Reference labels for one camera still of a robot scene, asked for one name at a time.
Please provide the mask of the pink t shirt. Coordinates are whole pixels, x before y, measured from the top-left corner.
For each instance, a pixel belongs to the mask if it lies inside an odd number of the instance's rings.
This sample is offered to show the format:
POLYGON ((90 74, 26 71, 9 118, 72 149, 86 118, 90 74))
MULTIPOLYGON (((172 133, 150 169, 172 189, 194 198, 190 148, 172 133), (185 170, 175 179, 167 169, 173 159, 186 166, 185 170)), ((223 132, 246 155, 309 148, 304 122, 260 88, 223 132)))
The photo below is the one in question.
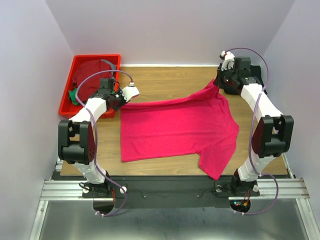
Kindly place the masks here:
POLYGON ((188 97, 128 103, 120 111, 122 162, 198 154, 218 180, 237 147, 239 126, 213 82, 188 97))

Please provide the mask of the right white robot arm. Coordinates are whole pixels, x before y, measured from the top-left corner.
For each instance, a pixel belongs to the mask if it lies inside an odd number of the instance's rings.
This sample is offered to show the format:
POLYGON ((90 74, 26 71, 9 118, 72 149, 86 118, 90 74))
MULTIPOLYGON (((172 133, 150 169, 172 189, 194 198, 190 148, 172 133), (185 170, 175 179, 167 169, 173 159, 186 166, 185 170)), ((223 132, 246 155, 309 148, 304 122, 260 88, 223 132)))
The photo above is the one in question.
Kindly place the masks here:
POLYGON ((240 95, 253 112, 248 158, 233 174, 230 192, 234 195, 257 193, 257 179, 264 168, 290 148, 294 119, 284 115, 268 98, 257 66, 249 57, 236 57, 229 51, 219 56, 214 85, 227 94, 240 95))

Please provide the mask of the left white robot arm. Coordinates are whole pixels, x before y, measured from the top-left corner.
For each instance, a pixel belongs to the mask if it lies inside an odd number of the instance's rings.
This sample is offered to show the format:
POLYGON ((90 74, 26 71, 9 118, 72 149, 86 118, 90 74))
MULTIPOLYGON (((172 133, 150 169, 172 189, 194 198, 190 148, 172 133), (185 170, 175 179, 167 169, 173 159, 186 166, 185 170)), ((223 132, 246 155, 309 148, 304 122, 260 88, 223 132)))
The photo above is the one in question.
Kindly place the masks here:
POLYGON ((76 167, 86 179, 79 186, 83 197, 107 197, 114 191, 108 172, 97 160, 97 120, 109 109, 119 110, 139 94, 134 83, 121 89, 112 78, 101 78, 98 89, 82 104, 82 109, 58 124, 58 157, 76 167))

